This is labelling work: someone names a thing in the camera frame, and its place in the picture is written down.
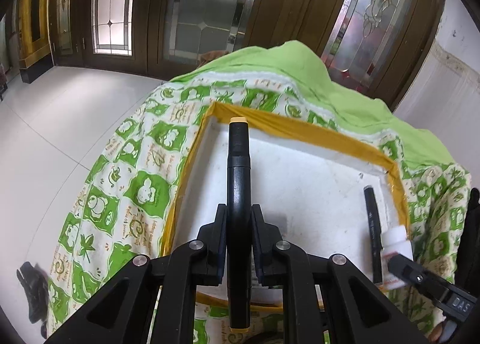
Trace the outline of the black shoe on floor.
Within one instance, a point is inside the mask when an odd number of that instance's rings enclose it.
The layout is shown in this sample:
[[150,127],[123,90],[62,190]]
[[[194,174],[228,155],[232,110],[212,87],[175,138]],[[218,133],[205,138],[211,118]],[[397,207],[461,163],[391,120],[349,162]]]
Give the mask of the black shoe on floor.
[[41,321],[41,337],[47,338],[47,312],[48,312],[48,282],[44,273],[24,262],[17,270],[16,276],[24,289],[28,303],[28,319],[32,324]]

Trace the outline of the black marker yellow caps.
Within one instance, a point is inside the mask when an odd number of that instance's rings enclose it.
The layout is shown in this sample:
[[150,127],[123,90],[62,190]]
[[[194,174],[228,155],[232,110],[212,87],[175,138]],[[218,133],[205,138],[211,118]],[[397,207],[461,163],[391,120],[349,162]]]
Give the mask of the black marker yellow caps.
[[229,326],[244,334],[250,327],[251,159],[244,117],[229,122],[227,156],[227,286]]

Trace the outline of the green patterned quilt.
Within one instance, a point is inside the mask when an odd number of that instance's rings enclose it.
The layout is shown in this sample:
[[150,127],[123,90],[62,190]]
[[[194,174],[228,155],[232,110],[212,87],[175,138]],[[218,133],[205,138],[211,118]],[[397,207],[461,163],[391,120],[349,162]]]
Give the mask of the green patterned quilt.
[[209,117],[244,111],[259,124],[364,160],[382,161],[415,259],[451,280],[464,230],[470,173],[431,132],[329,78],[293,40],[247,47],[160,84],[122,121],[84,182],[58,238],[49,274],[53,334],[139,253],[167,254],[194,145]]

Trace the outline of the black marker in tray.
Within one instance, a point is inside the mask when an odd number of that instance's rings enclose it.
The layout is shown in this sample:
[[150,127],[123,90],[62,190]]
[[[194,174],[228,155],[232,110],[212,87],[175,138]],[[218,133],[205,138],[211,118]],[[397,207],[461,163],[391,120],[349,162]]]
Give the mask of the black marker in tray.
[[377,207],[377,201],[372,186],[364,188],[365,206],[368,216],[368,230],[372,255],[373,283],[380,285],[383,282],[383,268],[381,251],[383,249],[381,239],[381,223]]

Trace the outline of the gold framed cabinet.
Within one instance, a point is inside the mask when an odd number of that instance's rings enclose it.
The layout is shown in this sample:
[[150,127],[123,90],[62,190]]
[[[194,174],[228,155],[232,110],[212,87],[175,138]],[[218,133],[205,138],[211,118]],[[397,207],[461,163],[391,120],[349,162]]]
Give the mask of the gold framed cabinet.
[[26,84],[53,67],[49,41],[49,0],[18,0],[19,73]]

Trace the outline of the white foam tray yellow tape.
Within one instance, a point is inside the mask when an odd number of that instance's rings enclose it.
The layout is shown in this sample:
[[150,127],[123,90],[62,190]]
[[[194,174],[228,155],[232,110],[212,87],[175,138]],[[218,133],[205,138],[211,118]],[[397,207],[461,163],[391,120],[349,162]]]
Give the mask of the white foam tray yellow tape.
[[321,126],[213,103],[201,117],[168,214],[163,254],[194,239],[226,201],[228,125],[249,127],[251,200],[281,236],[309,254],[346,256],[373,273],[364,190],[372,187],[382,230],[407,226],[397,164],[382,151]]

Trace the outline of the white bottle red label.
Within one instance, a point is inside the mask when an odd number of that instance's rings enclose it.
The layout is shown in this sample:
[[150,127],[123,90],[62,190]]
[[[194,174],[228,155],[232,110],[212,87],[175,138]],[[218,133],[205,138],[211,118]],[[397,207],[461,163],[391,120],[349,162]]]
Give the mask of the white bottle red label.
[[388,270],[388,263],[395,255],[403,255],[408,259],[412,259],[413,250],[410,240],[408,239],[405,226],[394,226],[386,230],[381,235],[382,250],[382,287],[384,290],[395,290],[406,285],[405,282],[398,279]]

